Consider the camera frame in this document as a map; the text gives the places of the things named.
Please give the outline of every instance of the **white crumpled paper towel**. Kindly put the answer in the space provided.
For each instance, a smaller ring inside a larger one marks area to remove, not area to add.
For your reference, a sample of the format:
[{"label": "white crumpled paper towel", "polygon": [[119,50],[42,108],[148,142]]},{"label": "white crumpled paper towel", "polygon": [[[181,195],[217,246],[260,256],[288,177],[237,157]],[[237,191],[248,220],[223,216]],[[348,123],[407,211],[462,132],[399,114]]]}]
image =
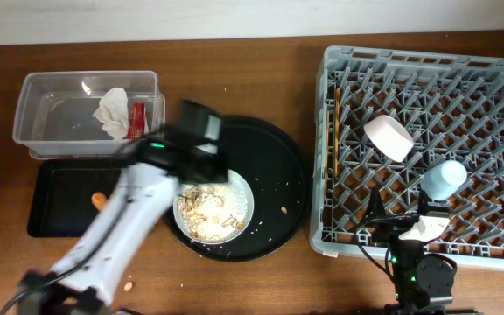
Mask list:
[{"label": "white crumpled paper towel", "polygon": [[101,98],[98,105],[93,117],[102,123],[102,130],[114,140],[124,139],[130,127],[126,91],[121,87],[114,87]]}]

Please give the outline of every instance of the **red package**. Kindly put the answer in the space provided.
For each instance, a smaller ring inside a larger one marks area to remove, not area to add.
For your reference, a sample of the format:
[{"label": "red package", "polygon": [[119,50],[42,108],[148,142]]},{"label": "red package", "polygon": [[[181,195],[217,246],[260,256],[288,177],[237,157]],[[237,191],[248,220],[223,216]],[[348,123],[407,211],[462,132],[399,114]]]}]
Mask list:
[{"label": "red package", "polygon": [[129,115],[128,139],[137,139],[145,133],[145,104],[134,102]]}]

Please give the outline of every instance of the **gray plastic crate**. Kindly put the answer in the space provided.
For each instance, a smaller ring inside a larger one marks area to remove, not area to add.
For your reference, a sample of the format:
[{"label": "gray plastic crate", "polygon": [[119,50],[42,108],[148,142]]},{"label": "gray plastic crate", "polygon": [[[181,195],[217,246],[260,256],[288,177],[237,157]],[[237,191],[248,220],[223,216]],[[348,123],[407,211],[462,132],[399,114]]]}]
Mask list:
[{"label": "gray plastic crate", "polygon": [[[363,131],[381,114],[415,140],[401,163]],[[424,172],[456,159],[468,180],[437,202],[449,207],[451,222],[427,250],[462,266],[504,270],[504,59],[331,46],[318,70],[315,119],[314,250],[363,256],[353,231],[370,189],[381,189],[389,214],[414,211]],[[384,258],[369,230],[358,239],[371,256]]]}]

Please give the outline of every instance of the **black round tray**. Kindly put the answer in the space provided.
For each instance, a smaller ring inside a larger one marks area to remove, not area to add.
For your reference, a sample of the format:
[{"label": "black round tray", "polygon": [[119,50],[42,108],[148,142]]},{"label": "black round tray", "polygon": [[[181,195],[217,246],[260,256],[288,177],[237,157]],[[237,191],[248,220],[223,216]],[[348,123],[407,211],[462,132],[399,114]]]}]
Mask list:
[{"label": "black round tray", "polygon": [[304,225],[312,203],[312,176],[298,145],[268,122],[228,117],[221,134],[229,168],[246,179],[254,194],[252,221],[234,240],[204,245],[184,235],[172,209],[165,218],[176,237],[196,253],[222,262],[246,262],[278,250]]}]

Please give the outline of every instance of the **food crumb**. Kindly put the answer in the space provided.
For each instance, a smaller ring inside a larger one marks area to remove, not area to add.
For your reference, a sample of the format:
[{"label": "food crumb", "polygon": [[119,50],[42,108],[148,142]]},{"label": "food crumb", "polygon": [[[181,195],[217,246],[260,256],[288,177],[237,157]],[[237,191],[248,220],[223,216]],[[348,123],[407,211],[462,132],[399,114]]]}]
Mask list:
[{"label": "food crumb", "polygon": [[133,289],[133,283],[129,281],[126,283],[126,285],[123,286],[123,291],[124,292],[129,292],[131,289]]}]

